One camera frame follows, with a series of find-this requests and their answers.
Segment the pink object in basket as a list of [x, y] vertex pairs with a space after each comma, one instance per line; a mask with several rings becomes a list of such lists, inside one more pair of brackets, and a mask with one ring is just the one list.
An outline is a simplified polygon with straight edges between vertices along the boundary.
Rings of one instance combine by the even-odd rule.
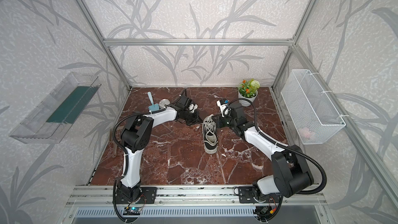
[[303, 140], [312, 140], [315, 135], [315, 133], [309, 128], [300, 128], [298, 132]]

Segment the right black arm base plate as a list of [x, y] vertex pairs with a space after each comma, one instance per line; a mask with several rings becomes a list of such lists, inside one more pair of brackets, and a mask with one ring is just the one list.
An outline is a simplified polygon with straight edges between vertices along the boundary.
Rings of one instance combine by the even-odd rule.
[[240, 203], [270, 203], [277, 204], [280, 202], [279, 194], [263, 194], [260, 189], [255, 186], [239, 186], [234, 188], [234, 193], [239, 197]]

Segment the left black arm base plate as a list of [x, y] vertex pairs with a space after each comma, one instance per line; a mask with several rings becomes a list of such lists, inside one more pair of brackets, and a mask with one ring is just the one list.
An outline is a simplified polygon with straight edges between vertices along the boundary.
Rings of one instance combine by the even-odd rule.
[[116, 204], [154, 204], [157, 194], [157, 187], [116, 187], [113, 202]]

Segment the clear plastic wall tray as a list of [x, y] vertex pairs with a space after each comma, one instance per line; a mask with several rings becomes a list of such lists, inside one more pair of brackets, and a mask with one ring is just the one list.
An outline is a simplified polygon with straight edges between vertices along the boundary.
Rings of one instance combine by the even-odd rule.
[[102, 84], [95, 75], [71, 72], [13, 129], [24, 144], [58, 144]]

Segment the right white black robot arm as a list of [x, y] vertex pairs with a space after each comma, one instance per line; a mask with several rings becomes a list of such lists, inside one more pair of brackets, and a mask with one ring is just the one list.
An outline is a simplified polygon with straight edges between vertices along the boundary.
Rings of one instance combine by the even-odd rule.
[[238, 137], [255, 146], [272, 163], [273, 174], [252, 184], [252, 193], [262, 202], [269, 195], [289, 198], [295, 194], [313, 195], [324, 190], [327, 175], [315, 159], [304, 154], [297, 145], [286, 145], [263, 132], [257, 124], [257, 111], [254, 120], [248, 121], [239, 99], [217, 101], [220, 114], [212, 117], [218, 128], [229, 128]]

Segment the aluminium front rail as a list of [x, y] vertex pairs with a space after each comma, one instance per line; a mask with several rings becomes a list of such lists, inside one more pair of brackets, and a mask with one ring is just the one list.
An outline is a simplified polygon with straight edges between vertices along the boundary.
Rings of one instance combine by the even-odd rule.
[[[154, 204], [147, 206], [256, 206], [260, 203], [240, 203], [235, 185], [161, 185], [157, 186]], [[66, 207], [112, 207], [112, 186], [76, 186]]]

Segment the black white canvas sneaker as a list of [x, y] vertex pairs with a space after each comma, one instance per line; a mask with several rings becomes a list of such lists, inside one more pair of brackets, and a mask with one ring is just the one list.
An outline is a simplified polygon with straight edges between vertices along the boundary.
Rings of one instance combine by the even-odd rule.
[[204, 149], [208, 154], [217, 152], [218, 138], [217, 138], [217, 125], [212, 119], [214, 115], [209, 115], [203, 120], [202, 134], [204, 141]]

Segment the silver tin can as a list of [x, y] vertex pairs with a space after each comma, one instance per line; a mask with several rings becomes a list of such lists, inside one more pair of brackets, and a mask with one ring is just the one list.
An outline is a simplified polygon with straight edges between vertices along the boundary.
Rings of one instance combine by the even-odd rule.
[[168, 100], [168, 99], [162, 99], [160, 102], [159, 102], [159, 108], [166, 108], [167, 106], [169, 106], [170, 105], [170, 100]]

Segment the green circuit board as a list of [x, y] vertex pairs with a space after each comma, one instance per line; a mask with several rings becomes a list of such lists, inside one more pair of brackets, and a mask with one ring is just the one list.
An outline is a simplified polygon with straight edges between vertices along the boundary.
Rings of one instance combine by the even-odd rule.
[[123, 216], [138, 216], [141, 214], [143, 207], [125, 207]]

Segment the potted plant white pot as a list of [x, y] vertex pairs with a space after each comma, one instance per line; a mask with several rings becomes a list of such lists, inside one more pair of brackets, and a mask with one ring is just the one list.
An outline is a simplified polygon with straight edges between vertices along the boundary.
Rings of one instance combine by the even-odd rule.
[[253, 103], [258, 95], [260, 82], [254, 79], [243, 80], [238, 86], [238, 98], [242, 106], [248, 107]]

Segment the light blue scoop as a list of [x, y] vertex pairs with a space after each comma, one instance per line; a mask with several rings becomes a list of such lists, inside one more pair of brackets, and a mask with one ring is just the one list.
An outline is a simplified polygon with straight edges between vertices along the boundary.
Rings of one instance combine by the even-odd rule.
[[150, 112], [158, 111], [158, 110], [160, 109], [160, 107], [159, 107], [158, 104], [155, 104], [155, 103], [154, 103], [152, 93], [151, 93], [151, 92], [147, 92], [147, 95], [148, 95], [148, 98], [149, 98], [150, 103], [151, 103], [151, 105], [148, 106], [148, 110], [149, 110]]

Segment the white shoelace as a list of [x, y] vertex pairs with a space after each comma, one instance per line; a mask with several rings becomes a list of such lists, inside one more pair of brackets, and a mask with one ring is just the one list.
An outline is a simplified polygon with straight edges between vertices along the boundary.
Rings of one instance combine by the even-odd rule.
[[211, 138], [217, 136], [217, 125], [216, 122], [212, 119], [213, 114], [207, 116], [203, 120], [202, 130], [204, 138]]

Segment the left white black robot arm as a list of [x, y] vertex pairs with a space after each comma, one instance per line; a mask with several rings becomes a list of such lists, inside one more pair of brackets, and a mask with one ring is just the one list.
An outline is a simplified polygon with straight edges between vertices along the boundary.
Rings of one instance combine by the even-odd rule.
[[114, 191], [134, 200], [141, 195], [140, 167], [142, 153], [148, 145], [152, 129], [169, 121], [182, 120], [186, 125], [202, 123], [198, 105], [186, 95], [169, 104], [155, 104], [148, 93], [151, 105], [147, 112], [133, 113], [120, 120], [113, 128], [112, 139], [124, 152], [123, 174], [115, 179]]

